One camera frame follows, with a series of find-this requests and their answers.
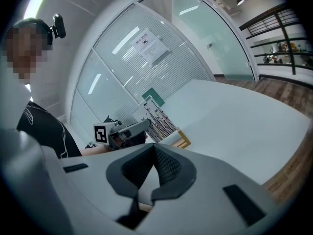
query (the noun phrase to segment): black t-shirt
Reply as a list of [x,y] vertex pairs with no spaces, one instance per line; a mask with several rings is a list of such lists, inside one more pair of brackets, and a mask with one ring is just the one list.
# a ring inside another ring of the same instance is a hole
[[81,156],[66,127],[33,102],[29,102],[25,108],[17,129],[31,135],[40,145],[53,148],[58,158]]

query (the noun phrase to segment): man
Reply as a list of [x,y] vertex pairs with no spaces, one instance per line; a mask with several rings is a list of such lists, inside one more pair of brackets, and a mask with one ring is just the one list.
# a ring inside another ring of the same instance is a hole
[[[2,56],[7,58],[8,67],[13,68],[13,73],[18,74],[19,79],[26,84],[30,80],[30,74],[35,72],[36,64],[44,61],[43,54],[50,47],[46,29],[42,25],[22,20],[7,32],[2,46]],[[40,145],[53,148],[58,158],[112,151],[103,145],[79,150],[66,127],[33,102],[29,102],[24,109],[17,129],[34,137]]]

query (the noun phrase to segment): white table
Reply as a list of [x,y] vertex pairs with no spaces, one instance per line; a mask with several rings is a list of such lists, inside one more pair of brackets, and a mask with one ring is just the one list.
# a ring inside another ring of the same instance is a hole
[[292,157],[310,120],[266,95],[223,83],[192,80],[162,109],[191,145],[221,159],[259,184]]

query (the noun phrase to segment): metal railing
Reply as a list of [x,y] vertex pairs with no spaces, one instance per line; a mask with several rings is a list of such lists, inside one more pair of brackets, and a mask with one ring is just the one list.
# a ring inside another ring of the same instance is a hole
[[255,36],[265,34],[267,32],[281,29],[283,32],[284,39],[276,40],[276,41],[270,41],[267,43],[262,43],[258,45],[251,46],[251,48],[255,47],[261,47],[265,45],[270,44],[278,44],[281,42],[286,42],[286,47],[284,49],[280,49],[279,52],[272,52],[272,53],[262,53],[254,55],[255,57],[261,57],[264,56],[264,60],[267,59],[268,56],[277,56],[277,55],[287,55],[290,58],[290,62],[287,64],[283,63],[259,63],[260,66],[286,66],[292,68],[292,74],[296,74],[295,68],[303,68],[303,69],[309,69],[313,70],[313,67],[307,66],[307,65],[297,65],[294,61],[295,55],[301,55],[301,56],[313,56],[313,52],[311,51],[296,51],[295,49],[292,49],[292,41],[308,41],[308,38],[306,37],[299,37],[299,38],[289,38],[288,33],[286,31],[286,27],[291,25],[301,24],[300,20],[298,19],[297,15],[294,13],[294,11],[290,8],[288,8],[286,3],[280,4],[262,14],[259,16],[253,18],[252,20],[248,21],[247,23],[243,24],[239,27],[239,29],[242,31],[244,29],[248,29],[251,36],[248,36],[246,39],[253,38]]

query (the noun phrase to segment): white desk surface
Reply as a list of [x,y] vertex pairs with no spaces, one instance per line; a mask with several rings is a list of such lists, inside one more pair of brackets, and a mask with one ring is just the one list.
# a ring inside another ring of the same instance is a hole
[[186,149],[219,158],[259,184],[287,163],[310,123],[266,95],[203,80],[187,83],[162,109],[191,141]]

